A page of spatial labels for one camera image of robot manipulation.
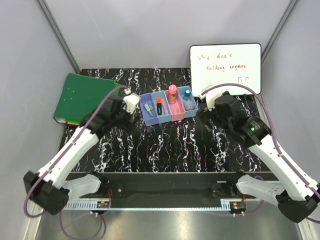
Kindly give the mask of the green highlighter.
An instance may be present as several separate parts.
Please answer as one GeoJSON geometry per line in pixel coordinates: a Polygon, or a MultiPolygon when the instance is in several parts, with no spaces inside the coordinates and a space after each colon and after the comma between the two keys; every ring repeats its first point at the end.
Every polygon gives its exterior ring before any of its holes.
{"type": "Polygon", "coordinates": [[[150,105],[150,104],[148,104],[148,103],[145,103],[145,104],[144,104],[144,108],[145,108],[145,110],[148,112],[148,114],[149,114],[151,117],[154,116],[154,115],[153,115],[153,109],[154,109],[154,107],[153,107],[152,105],[150,105]]]}

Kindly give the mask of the light blue end bin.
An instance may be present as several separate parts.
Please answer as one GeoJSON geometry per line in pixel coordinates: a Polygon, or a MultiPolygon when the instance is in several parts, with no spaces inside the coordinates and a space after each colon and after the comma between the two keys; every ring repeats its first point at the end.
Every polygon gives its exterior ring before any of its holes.
{"type": "Polygon", "coordinates": [[[184,118],[187,119],[195,117],[199,108],[190,86],[179,86],[177,90],[182,101],[182,106],[185,110],[184,118]]]}

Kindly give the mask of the clear glitter jar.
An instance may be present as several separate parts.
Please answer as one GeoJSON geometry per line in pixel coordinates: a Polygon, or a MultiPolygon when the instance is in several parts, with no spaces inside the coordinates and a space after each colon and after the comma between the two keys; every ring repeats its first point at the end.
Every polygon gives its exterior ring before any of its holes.
{"type": "Polygon", "coordinates": [[[184,108],[186,111],[192,111],[195,109],[195,105],[192,101],[187,100],[184,102],[184,108]]]}

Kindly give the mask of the small blue-capped bottle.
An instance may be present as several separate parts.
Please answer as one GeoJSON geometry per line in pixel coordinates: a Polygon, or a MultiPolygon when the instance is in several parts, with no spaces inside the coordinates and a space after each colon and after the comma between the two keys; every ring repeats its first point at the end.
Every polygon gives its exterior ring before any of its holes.
{"type": "Polygon", "coordinates": [[[190,98],[190,95],[191,95],[191,91],[190,91],[190,90],[186,90],[186,91],[184,92],[183,99],[184,99],[185,101],[188,101],[189,98],[190,98]]]}

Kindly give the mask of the orange black marker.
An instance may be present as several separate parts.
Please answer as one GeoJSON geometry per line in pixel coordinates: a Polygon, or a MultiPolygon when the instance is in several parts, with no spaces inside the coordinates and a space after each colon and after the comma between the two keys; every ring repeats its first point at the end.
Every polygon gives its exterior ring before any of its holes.
{"type": "Polygon", "coordinates": [[[157,115],[158,116],[162,115],[162,100],[159,97],[156,99],[156,109],[157,109],[157,115]]]}

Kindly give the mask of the pink rectangular bin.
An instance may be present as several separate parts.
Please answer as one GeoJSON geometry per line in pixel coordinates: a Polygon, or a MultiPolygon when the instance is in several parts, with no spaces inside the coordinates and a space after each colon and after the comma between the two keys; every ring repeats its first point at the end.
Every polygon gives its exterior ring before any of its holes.
{"type": "MultiPolygon", "coordinates": [[[[165,91],[166,99],[168,101],[168,90],[165,91]]],[[[177,93],[176,93],[176,102],[174,104],[169,104],[169,109],[171,111],[171,121],[180,121],[183,120],[185,117],[185,110],[182,105],[182,100],[181,97],[178,93],[178,88],[177,88],[177,93]]]]}

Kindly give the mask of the pink highlighter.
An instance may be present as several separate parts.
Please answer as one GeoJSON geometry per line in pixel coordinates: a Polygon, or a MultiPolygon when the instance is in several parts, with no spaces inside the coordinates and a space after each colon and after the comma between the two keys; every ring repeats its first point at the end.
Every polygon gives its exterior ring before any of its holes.
{"type": "Polygon", "coordinates": [[[162,102],[162,108],[163,108],[164,114],[167,116],[169,114],[169,112],[167,109],[167,105],[164,102],[162,102]]]}

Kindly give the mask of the pink-capped colourful bottle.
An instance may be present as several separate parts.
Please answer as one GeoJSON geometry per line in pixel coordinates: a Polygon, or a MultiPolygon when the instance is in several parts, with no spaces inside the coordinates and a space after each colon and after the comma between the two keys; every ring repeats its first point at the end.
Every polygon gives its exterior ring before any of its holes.
{"type": "Polygon", "coordinates": [[[171,84],[168,88],[168,103],[174,104],[177,100],[177,86],[175,84],[171,84]]]}

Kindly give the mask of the purple rectangular bin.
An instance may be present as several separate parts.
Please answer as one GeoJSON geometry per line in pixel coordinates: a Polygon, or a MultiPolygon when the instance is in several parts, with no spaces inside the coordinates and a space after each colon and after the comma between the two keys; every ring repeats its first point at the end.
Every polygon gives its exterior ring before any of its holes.
{"type": "Polygon", "coordinates": [[[140,109],[142,118],[147,127],[157,125],[159,123],[151,93],[140,95],[140,109]]]}

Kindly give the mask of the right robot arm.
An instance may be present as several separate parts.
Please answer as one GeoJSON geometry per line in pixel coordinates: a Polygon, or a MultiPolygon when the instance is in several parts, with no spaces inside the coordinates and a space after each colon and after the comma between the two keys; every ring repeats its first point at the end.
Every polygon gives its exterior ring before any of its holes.
{"type": "Polygon", "coordinates": [[[214,110],[216,122],[226,133],[259,157],[279,181],[269,183],[240,173],[227,185],[228,195],[235,199],[241,195],[259,198],[276,206],[294,223],[307,219],[320,202],[320,184],[281,148],[271,125],[257,116],[247,116],[241,102],[228,91],[211,90],[198,97],[206,103],[204,111],[214,110]]]}

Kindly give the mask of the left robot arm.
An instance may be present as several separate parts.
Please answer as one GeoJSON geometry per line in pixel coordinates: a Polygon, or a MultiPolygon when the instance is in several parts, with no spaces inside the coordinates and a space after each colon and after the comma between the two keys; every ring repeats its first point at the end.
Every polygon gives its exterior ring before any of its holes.
{"type": "Polygon", "coordinates": [[[62,211],[69,200],[93,194],[103,198],[109,193],[108,178],[97,172],[67,180],[71,170],[100,139],[114,127],[126,130],[140,97],[134,93],[121,97],[111,96],[87,114],[65,146],[36,173],[28,171],[23,182],[26,199],[23,210],[26,216],[28,202],[32,201],[51,215],[62,211]]]}

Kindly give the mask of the light green folder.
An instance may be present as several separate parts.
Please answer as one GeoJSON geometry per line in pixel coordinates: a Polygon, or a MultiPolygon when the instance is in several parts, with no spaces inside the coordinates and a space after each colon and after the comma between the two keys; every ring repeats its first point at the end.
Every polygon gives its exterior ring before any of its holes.
{"type": "Polygon", "coordinates": [[[117,88],[117,90],[113,93],[114,96],[118,96],[119,95],[119,92],[120,92],[120,89],[118,88],[121,84],[119,83],[115,83],[114,84],[114,87],[117,88]]]}

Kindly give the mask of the dark green binder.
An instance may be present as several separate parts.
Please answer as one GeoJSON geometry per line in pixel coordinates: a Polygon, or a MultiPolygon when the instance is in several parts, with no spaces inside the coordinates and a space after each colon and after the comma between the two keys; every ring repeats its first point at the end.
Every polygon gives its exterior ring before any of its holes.
{"type": "Polygon", "coordinates": [[[115,88],[115,83],[111,79],[69,73],[53,118],[58,123],[80,123],[115,88]]]}

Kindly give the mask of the white dry-erase board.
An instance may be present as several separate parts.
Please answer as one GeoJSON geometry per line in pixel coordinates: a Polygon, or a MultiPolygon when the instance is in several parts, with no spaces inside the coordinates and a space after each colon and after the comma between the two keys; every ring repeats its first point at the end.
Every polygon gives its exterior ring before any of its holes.
{"type": "Polygon", "coordinates": [[[260,94],[262,46],[260,43],[193,45],[190,51],[192,94],[208,86],[239,84],[260,94]]]}

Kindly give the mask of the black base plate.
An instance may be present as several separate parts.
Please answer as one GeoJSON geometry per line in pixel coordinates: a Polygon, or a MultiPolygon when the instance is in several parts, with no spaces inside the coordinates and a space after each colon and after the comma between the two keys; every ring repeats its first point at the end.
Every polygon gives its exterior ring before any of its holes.
{"type": "Polygon", "coordinates": [[[103,172],[113,209],[209,209],[221,199],[240,199],[237,172],[103,172]]]}

